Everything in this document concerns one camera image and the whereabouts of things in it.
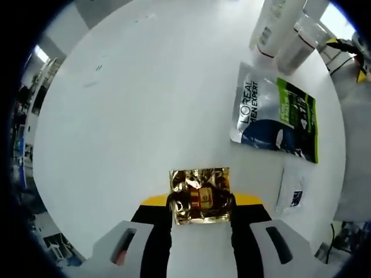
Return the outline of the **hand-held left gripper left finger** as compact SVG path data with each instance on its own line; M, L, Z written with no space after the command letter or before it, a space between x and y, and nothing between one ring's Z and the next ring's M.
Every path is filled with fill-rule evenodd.
M168 194L144 200L130 221L121 221L93 245L87 277L166 277L172 246Z

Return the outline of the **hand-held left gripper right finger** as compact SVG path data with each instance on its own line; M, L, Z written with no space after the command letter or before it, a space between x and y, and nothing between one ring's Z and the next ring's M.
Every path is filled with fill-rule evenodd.
M231 245L238 277L311 277L309 242L259 199L230 194Z

